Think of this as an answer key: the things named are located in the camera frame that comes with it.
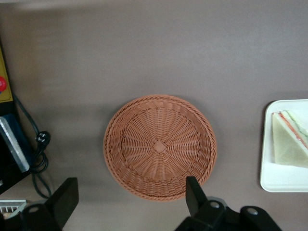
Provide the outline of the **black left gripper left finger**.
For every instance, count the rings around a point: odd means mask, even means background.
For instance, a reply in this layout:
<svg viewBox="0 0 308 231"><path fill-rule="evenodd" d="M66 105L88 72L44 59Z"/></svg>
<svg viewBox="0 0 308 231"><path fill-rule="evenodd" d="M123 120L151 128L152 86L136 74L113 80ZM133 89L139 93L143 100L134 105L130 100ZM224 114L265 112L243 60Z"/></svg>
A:
<svg viewBox="0 0 308 231"><path fill-rule="evenodd" d="M19 214L0 216L2 231L61 231L79 203L77 178L67 178L44 203L32 204Z"/></svg>

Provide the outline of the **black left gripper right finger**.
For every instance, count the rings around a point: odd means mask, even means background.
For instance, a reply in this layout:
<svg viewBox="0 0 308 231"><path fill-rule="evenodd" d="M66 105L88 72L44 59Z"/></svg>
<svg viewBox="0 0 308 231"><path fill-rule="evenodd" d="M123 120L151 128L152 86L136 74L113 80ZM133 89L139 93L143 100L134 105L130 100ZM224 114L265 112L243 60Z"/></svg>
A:
<svg viewBox="0 0 308 231"><path fill-rule="evenodd" d="M244 206L239 212L215 197L207 197L197 179L186 178L186 204L190 216L177 227L179 231L279 231L281 228L262 208Z"/></svg>

